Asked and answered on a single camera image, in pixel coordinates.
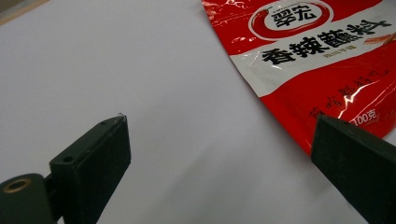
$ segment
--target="plastic packet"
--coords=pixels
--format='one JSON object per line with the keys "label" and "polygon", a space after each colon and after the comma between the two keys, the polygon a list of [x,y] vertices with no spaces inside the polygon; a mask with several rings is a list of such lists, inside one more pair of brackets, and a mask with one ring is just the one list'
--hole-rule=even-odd
{"label": "plastic packet", "polygon": [[241,75],[308,155],[319,115],[379,137],[396,126],[394,6],[380,0],[202,2]]}

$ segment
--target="white table surface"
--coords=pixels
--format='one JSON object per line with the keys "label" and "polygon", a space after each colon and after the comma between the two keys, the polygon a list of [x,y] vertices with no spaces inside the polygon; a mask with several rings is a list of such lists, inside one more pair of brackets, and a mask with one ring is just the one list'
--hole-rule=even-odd
{"label": "white table surface", "polygon": [[0,26],[0,68],[0,181],[48,175],[93,125],[128,117],[132,164],[98,223],[366,223],[238,74],[200,0],[51,0]]}

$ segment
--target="red sauce packet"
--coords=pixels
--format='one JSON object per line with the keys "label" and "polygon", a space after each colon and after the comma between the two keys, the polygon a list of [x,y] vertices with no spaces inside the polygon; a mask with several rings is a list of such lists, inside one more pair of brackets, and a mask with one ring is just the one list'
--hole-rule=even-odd
{"label": "red sauce packet", "polygon": [[310,155],[317,117],[396,126],[396,8],[380,0],[203,0],[247,83]]}

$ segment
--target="metal screw hole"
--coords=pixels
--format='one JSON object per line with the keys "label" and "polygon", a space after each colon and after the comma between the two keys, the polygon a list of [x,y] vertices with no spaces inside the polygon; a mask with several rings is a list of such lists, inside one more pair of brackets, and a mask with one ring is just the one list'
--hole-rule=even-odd
{"label": "metal screw hole", "polygon": [[15,180],[15,181],[7,184],[3,188],[3,192],[4,193],[15,193],[15,192],[18,192],[18,191],[21,191],[21,190],[27,188],[31,183],[32,183],[32,181],[30,179],[18,179],[18,180]]}

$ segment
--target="black plastic block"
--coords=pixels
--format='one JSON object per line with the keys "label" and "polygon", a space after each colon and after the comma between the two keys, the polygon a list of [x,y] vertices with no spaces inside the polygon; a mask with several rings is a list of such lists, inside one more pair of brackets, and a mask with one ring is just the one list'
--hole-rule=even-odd
{"label": "black plastic block", "polygon": [[346,121],[321,116],[311,158],[369,223],[396,223],[395,146]]}
{"label": "black plastic block", "polygon": [[65,223],[94,224],[131,163],[126,117],[107,119],[50,163]]}

